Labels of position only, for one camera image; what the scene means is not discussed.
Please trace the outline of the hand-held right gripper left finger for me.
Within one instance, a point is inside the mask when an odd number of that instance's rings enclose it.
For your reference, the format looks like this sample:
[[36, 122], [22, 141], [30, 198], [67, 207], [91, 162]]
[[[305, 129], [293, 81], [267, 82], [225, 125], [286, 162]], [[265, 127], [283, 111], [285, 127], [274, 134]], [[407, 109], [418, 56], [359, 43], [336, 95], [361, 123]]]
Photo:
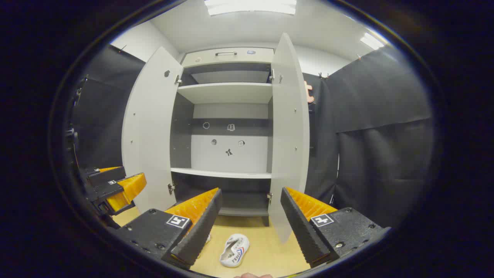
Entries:
[[151, 208], [116, 230], [116, 237], [153, 260], [182, 269], [196, 262], [222, 207], [214, 188], [161, 211]]

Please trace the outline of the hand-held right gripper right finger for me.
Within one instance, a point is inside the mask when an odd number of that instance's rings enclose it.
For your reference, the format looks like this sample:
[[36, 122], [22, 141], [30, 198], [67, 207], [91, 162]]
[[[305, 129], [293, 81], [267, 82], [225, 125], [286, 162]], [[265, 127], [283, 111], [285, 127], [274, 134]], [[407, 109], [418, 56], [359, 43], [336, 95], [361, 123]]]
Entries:
[[355, 208], [336, 209], [291, 188], [282, 189], [280, 202], [311, 268], [373, 246], [391, 230], [381, 227]]

